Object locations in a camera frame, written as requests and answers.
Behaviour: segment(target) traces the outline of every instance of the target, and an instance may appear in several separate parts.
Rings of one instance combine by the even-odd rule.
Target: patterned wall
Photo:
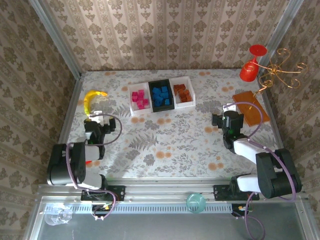
[[[74,79],[28,1],[0,0],[0,239],[21,239]]]
[[[83,71],[240,68],[288,0],[42,0]]]
[[[305,0],[280,47],[291,51],[283,69],[295,71],[299,61],[309,71],[298,78],[301,87],[290,89],[279,83],[273,86],[270,100],[284,146],[295,157],[320,226],[320,1]]]

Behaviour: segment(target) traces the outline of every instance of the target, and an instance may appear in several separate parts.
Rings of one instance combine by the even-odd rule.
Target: yellow banana
[[[107,96],[108,94],[104,91],[96,91],[96,90],[90,90],[86,93],[84,100],[83,100],[83,106],[84,106],[84,113],[89,116],[91,113],[90,110],[90,102],[91,100],[97,96],[97,95],[102,95],[102,96]]]

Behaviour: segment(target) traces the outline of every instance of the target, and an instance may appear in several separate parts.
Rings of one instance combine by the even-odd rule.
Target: table surface
[[[239,73],[240,69],[87,72],[68,142],[85,139],[85,94],[89,90],[104,91],[108,96],[95,97],[91,110],[117,116],[123,132],[115,143],[105,146],[102,160],[87,164],[88,172],[107,178],[229,178],[255,173],[256,165],[227,150],[222,130],[211,126],[211,114],[221,114],[222,105],[232,103],[234,94],[259,89],[257,82],[242,81]],[[128,85],[182,76],[191,79],[195,107],[131,116]],[[265,108],[262,97],[257,99]],[[254,129],[244,124],[242,133],[249,135]],[[116,131],[106,135],[105,142],[118,133],[117,123]],[[252,138],[277,148],[270,122],[262,124]]]

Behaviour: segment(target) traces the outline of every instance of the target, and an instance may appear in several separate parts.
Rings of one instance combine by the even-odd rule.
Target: clear plastic cup
[[[72,210],[62,203],[53,204],[51,210],[44,213],[45,222],[51,226],[67,224],[70,219],[72,219]]]
[[[206,207],[206,199],[200,193],[192,193],[186,199],[186,206],[189,212],[199,214]]]

